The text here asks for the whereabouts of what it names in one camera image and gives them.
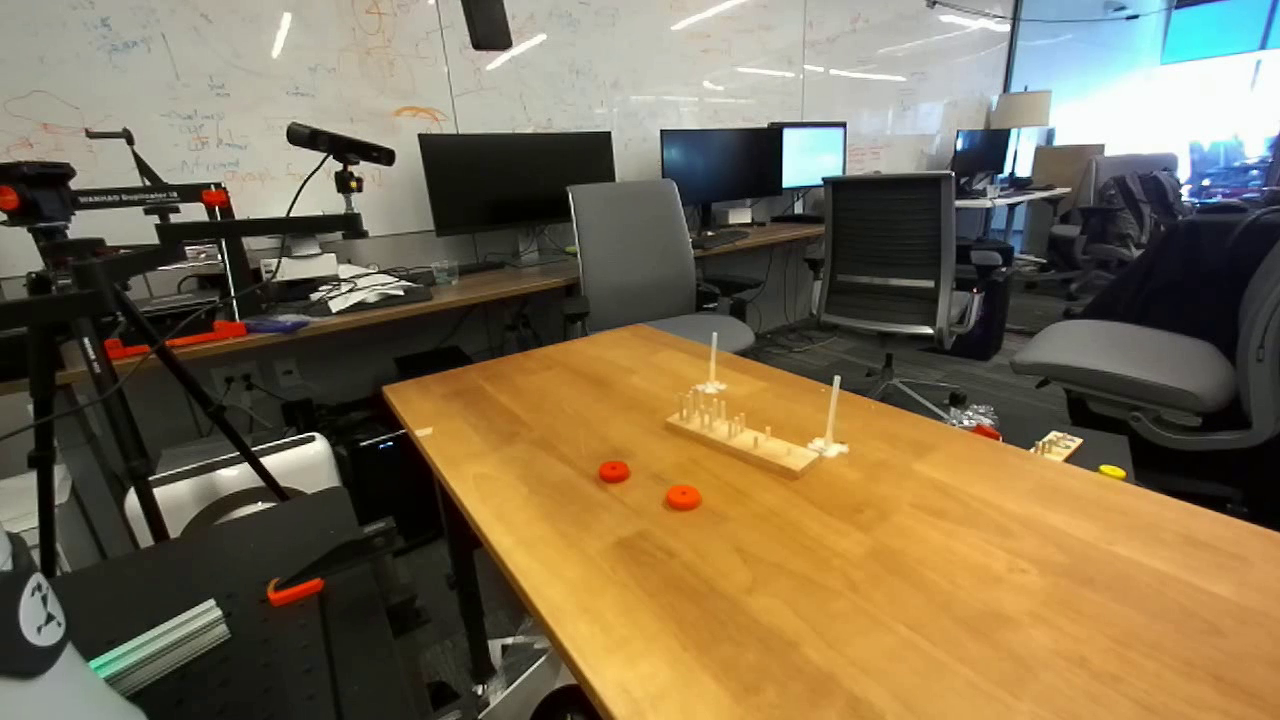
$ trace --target chair backrest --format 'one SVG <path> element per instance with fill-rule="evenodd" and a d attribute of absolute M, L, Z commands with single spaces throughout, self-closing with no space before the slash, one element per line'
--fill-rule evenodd
<path fill-rule="evenodd" d="M 587 328 L 694 306 L 694 258 L 670 181 L 568 188 Z"/>
<path fill-rule="evenodd" d="M 1252 270 L 1238 298 L 1236 389 L 1252 434 L 1280 434 L 1280 243 Z"/>
<path fill-rule="evenodd" d="M 1103 144 L 1044 144 L 1037 149 L 1030 185 L 1070 188 L 1070 195 L 1060 199 L 1060 212 L 1070 212 L 1083 204 L 1091 161 L 1101 161 L 1103 152 Z"/>
<path fill-rule="evenodd" d="M 1117 217 L 1117 226 L 1113 226 L 1117 241 L 1142 243 L 1147 226 L 1155 226 L 1142 204 L 1136 212 L 1126 206 L 1130 181 L 1142 170 L 1177 170 L 1177 157 L 1173 152 L 1126 152 L 1126 157 L 1091 161 L 1091 170 L 1083 185 L 1083 192 L 1086 192 L 1083 204 L 1124 206 L 1124 217 Z"/>
<path fill-rule="evenodd" d="M 1141 170 L 1136 188 L 1142 192 L 1147 206 L 1161 217 L 1165 226 L 1180 218 L 1177 188 L 1168 185 L 1173 175 L 1161 170 Z"/>
<path fill-rule="evenodd" d="M 892 170 L 828 181 L 821 319 L 953 339 L 956 175 Z"/>
<path fill-rule="evenodd" d="M 1130 218 L 1136 241 L 1153 241 L 1153 212 L 1147 204 L 1136 195 L 1130 175 L 1113 175 L 1107 192 L 1117 192 L 1124 217 Z"/>

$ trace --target black monitor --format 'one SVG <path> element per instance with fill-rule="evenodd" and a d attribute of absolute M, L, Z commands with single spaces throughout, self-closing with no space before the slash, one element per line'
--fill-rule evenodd
<path fill-rule="evenodd" d="M 613 131 L 419 131 L 439 234 L 568 225 L 568 185 L 607 185 Z"/>
<path fill-rule="evenodd" d="M 769 195 L 769 131 L 762 127 L 665 127 L 658 170 L 680 188 L 694 225 L 713 204 Z"/>
<path fill-rule="evenodd" d="M 838 121 L 782 121 L 769 122 L 770 188 L 821 188 L 849 170 L 849 122 Z"/>
<path fill-rule="evenodd" d="M 956 127 L 953 170 L 956 181 L 1004 175 L 1006 127 Z"/>

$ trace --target red disc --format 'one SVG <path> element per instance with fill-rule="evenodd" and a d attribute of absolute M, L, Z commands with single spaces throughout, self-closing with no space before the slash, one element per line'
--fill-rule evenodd
<path fill-rule="evenodd" d="M 618 482 L 618 481 L 628 481 L 633 477 L 633 467 L 624 465 L 624 459 L 602 459 L 600 465 L 600 481 L 602 482 Z"/>
<path fill-rule="evenodd" d="M 693 508 L 699 508 L 704 504 L 704 490 L 694 490 L 693 482 L 670 482 L 669 488 L 669 508 L 670 511 L 693 511 Z"/>

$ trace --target ceiling light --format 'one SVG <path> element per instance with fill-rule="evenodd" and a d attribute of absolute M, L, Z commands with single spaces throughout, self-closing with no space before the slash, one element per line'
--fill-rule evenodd
<path fill-rule="evenodd" d="M 866 78 L 866 83 L 905 83 L 906 78 L 906 76 L 896 76 L 896 72 L 850 72 L 850 66 L 828 66 L 828 76 Z"/>
<path fill-rule="evenodd" d="M 790 78 L 790 76 L 796 76 L 796 72 L 782 72 L 782 66 L 752 66 L 752 65 L 730 66 L 730 72 L 738 72 L 738 76 L 778 76 L 778 78 Z"/>
<path fill-rule="evenodd" d="M 704 7 L 704 11 L 693 11 L 693 16 L 675 19 L 670 33 L 683 33 L 683 29 L 699 24 L 699 19 L 713 19 L 713 16 L 718 16 L 718 11 L 730 11 L 736 2 L 743 2 L 743 0 L 725 0 L 725 2 L 713 2 L 713 7 Z"/>
<path fill-rule="evenodd" d="M 484 72 L 496 72 L 496 66 L 511 65 L 517 57 L 538 48 L 542 40 L 549 40 L 549 33 L 526 35 L 523 43 L 517 43 L 517 48 L 498 51 L 496 61 L 486 61 Z"/>
<path fill-rule="evenodd" d="M 280 51 L 283 51 L 283 40 L 289 40 L 289 29 L 293 29 L 293 11 L 280 11 L 280 24 L 277 24 L 277 43 L 272 43 L 272 61 L 280 61 Z"/>
<path fill-rule="evenodd" d="M 971 29 L 971 33 L 1006 33 L 1006 19 L 993 19 L 993 16 L 956 16 L 956 11 L 945 11 L 937 16 L 940 24 L 956 24 L 956 29 Z"/>

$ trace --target tripod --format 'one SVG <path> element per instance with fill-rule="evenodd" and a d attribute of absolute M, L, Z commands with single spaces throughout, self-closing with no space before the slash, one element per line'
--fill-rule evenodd
<path fill-rule="evenodd" d="M 259 477 L 259 482 L 277 494 L 289 498 L 280 481 L 266 470 L 266 465 L 251 452 L 251 444 L 234 431 L 228 418 L 224 405 L 215 405 L 200 380 L 171 357 L 163 337 L 138 317 L 138 306 L 123 294 L 120 276 L 137 276 L 145 267 L 155 267 L 167 258 L 167 253 L 147 247 L 147 253 L 126 253 L 111 258 L 75 258 L 73 276 L 75 286 L 59 290 L 53 276 L 28 278 L 28 298 L 0 302 L 0 328 L 28 328 L 28 393 L 31 393 L 31 470 L 36 470 L 36 514 L 40 514 L 40 571 L 55 575 L 55 518 L 53 518 L 53 413 L 55 413 L 55 344 L 67 337 L 81 357 L 82 373 L 92 374 L 92 389 L 104 405 L 111 440 L 123 459 L 126 488 L 137 490 L 147 532 L 155 538 L 167 538 L 155 490 L 150 490 L 150 459 L 145 448 L 145 434 L 131 418 L 126 400 L 120 397 L 120 374 L 111 361 L 104 357 L 101 344 L 101 317 L 120 317 L 147 346 L 150 357 L 167 367 L 167 374 L 195 400 L 195 407 L 207 416 L 211 426 L 224 431 L 224 440 L 240 452 L 240 459 Z"/>

